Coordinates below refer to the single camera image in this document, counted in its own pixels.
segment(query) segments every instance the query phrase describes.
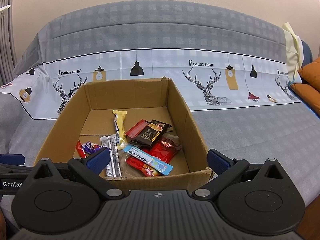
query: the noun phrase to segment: cardboard box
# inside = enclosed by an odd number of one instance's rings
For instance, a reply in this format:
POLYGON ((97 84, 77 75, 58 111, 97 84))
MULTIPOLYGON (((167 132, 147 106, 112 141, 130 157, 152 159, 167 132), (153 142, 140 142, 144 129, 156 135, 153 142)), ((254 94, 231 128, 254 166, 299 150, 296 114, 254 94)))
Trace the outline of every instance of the cardboard box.
POLYGON ((207 168, 207 146, 192 114, 174 82, 168 78, 114 80, 82 85, 71 98, 45 139, 35 163, 49 157, 54 163, 67 162, 78 156, 75 146, 114 134, 112 110, 126 110, 127 131, 141 119, 159 120, 173 127, 183 152, 170 161, 174 167, 169 176, 106 178, 110 183, 129 189, 193 191, 205 184, 211 170, 207 168))

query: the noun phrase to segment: silver bolt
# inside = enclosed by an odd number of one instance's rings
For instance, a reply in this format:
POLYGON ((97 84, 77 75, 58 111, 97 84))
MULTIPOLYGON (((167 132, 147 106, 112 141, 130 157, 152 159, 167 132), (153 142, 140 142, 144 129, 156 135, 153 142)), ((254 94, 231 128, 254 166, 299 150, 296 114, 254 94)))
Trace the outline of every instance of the silver bolt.
POLYGON ((107 195, 109 195, 110 197, 118 197, 121 194, 122 194, 122 190, 118 188, 111 188, 107 190, 107 195))
POLYGON ((210 195, 210 190, 206 189, 206 188, 200 188, 200 189, 197 189, 195 191, 195 194, 198 196, 198 197, 207 197, 210 195))

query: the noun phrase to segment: orange pillow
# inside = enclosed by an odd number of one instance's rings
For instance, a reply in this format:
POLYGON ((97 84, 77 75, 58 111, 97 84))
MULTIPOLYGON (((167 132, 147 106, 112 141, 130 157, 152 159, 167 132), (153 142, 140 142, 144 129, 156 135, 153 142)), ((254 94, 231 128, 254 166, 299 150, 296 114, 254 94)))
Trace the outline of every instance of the orange pillow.
POLYGON ((298 70, 300 76, 320 91, 320 57, 298 70))
POLYGON ((320 92, 308 84, 292 84, 292 90, 320 115, 320 92))

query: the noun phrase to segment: gray curtain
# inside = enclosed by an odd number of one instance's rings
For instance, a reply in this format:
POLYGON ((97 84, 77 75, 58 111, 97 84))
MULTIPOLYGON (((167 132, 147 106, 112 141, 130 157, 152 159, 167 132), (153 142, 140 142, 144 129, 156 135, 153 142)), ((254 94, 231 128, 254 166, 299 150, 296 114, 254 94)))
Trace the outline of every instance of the gray curtain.
MULTIPOLYGON (((0 7, 12 4, 12 0, 0 0, 0 7)), ((12 35, 12 6, 0 19, 0 86, 12 81, 16 56, 12 35)))

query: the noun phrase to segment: deer antler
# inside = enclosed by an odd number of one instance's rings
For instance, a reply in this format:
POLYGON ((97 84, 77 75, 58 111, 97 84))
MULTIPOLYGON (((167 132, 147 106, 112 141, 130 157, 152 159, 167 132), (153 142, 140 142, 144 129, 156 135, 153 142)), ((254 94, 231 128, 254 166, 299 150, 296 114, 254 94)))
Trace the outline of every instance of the deer antler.
POLYGON ((219 74, 219 76, 218 76, 218 74, 213 70, 213 68, 211 68, 211 69, 212 69, 212 71, 213 71, 214 74, 215 74, 215 78, 212 80, 212 77, 209 75, 210 81, 207 82, 207 83, 208 83, 208 84, 207 84, 207 87, 210 87, 213 83, 219 81, 220 76, 221 76, 221 71, 220 71, 220 74, 219 74))
POLYGON ((74 85, 73 85, 73 88, 70 89, 69 95, 71 95, 72 93, 76 92, 76 91, 81 87, 81 85, 87 81, 87 78, 88 78, 88 77, 86 77, 85 80, 84 80, 84 82, 82 83, 82 78, 81 78, 79 75, 78 75, 78 77, 80 78, 80 83, 79 83, 78 86, 76 87, 76 83, 73 82, 74 85))
POLYGON ((281 85, 281 81, 280 81, 280 80, 278 81, 279 77, 280 77, 280 75, 279 75, 277 78, 275 77, 276 84, 277 84, 279 87, 281 87, 282 90, 286 90, 287 87, 288 87, 288 82, 285 83, 285 86, 284 86, 284 88, 283 88, 282 85, 281 85))
POLYGON ((64 90, 62 89, 62 84, 61 84, 60 88, 57 87, 57 84, 58 84, 59 80, 60 80, 60 78, 57 80, 55 85, 53 84, 53 81, 52 81, 53 88, 54 88, 54 90, 58 91, 59 93, 64 94, 64 90))
POLYGON ((195 80, 193 80, 193 78, 190 77, 190 72, 191 72, 192 69, 193 69, 193 68, 191 68, 191 69, 189 70, 188 76, 186 76, 186 74, 185 74, 184 71, 182 70, 184 76, 185 76, 190 82, 196 84, 197 86, 203 87, 203 85, 201 85, 201 82, 197 80, 197 75, 195 75, 195 80))

